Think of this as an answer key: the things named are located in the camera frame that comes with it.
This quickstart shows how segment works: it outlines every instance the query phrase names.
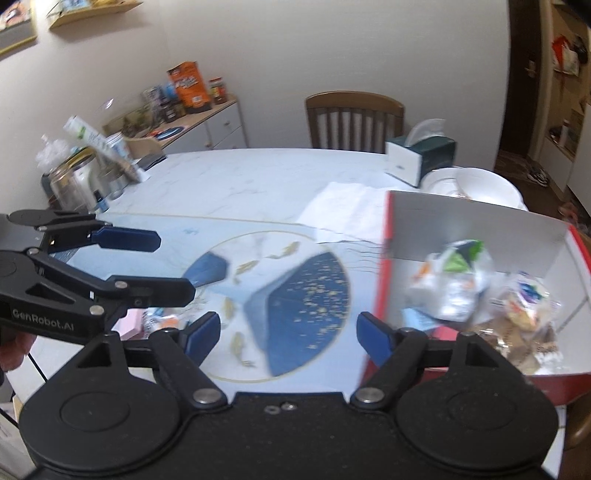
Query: cabinet drawer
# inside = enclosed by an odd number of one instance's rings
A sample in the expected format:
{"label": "cabinet drawer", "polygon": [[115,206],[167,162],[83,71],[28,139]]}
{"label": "cabinet drawer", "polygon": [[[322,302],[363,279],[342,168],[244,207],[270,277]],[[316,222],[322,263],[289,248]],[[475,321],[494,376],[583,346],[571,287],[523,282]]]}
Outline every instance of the cabinet drawer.
{"label": "cabinet drawer", "polygon": [[224,140],[215,146],[215,150],[231,150],[233,148],[248,148],[242,127],[234,130]]}
{"label": "cabinet drawer", "polygon": [[563,192],[566,189],[573,163],[547,138],[544,139],[540,154],[540,165],[544,167],[556,186]]}
{"label": "cabinet drawer", "polygon": [[211,150],[213,145],[207,125],[202,123],[165,147],[164,153],[172,155],[173,153],[201,152]]}
{"label": "cabinet drawer", "polygon": [[240,121],[237,103],[230,105],[207,120],[207,127],[212,135],[214,145],[220,143],[241,125],[242,122]]}

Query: plastic bag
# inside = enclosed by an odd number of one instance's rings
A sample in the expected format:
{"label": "plastic bag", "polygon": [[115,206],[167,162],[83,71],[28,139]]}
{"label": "plastic bag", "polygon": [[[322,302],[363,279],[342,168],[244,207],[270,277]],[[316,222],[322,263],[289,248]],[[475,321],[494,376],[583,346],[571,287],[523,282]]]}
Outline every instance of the plastic bag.
{"label": "plastic bag", "polygon": [[523,271],[510,275],[491,303],[522,332],[530,333],[544,330],[560,308],[544,285]]}
{"label": "plastic bag", "polygon": [[493,319],[475,325],[470,330],[476,332],[524,375],[533,375],[540,368],[556,372],[563,367],[563,356],[558,349],[552,324],[529,337],[524,337],[519,327],[506,318]]}
{"label": "plastic bag", "polygon": [[462,240],[430,254],[412,278],[407,306],[438,320],[465,322],[490,285],[492,258],[480,240]]}
{"label": "plastic bag", "polygon": [[49,174],[70,157],[70,146],[65,140],[50,141],[46,135],[41,139],[45,142],[45,147],[35,159],[43,173]]}

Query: snack package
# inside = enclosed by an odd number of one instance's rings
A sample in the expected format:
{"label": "snack package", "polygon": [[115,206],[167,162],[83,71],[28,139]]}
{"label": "snack package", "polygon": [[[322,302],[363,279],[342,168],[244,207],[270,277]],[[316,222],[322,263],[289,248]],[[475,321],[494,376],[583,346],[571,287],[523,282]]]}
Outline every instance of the snack package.
{"label": "snack package", "polygon": [[168,71],[178,97],[187,113],[200,113],[212,109],[212,101],[194,61],[185,61]]}
{"label": "snack package", "polygon": [[407,290],[407,306],[434,319],[467,321],[490,285],[492,258],[480,240],[462,240],[430,254]]}
{"label": "snack package", "polygon": [[502,309],[522,332],[529,333],[545,329],[560,308],[560,303],[538,280],[522,271],[509,276],[491,303]]}
{"label": "snack package", "polygon": [[529,338],[525,338],[521,329],[506,318],[474,325],[470,331],[476,332],[524,375],[534,375],[540,368],[549,369],[549,373],[562,368],[563,356],[552,324]]}

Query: shoe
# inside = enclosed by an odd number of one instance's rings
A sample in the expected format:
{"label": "shoe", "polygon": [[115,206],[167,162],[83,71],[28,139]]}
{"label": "shoe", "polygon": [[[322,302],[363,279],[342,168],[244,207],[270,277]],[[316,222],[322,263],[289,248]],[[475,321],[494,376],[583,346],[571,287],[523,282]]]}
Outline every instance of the shoe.
{"label": "shoe", "polygon": [[534,183],[543,187],[547,187],[550,184],[548,175],[546,175],[546,172],[541,168],[532,168],[527,174],[527,177]]}

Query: finger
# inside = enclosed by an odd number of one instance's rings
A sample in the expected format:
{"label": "finger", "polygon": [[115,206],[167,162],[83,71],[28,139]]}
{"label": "finger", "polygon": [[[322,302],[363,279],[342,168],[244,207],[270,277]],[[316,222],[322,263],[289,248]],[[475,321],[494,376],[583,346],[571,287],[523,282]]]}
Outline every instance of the finger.
{"label": "finger", "polygon": [[17,338],[15,339],[18,347],[21,350],[21,353],[24,355],[28,355],[33,347],[33,344],[37,340],[37,335],[33,335],[32,333],[25,333],[25,332],[18,332]]}
{"label": "finger", "polygon": [[8,342],[0,348],[0,368],[5,372],[10,372],[22,365],[24,355],[16,341]]}

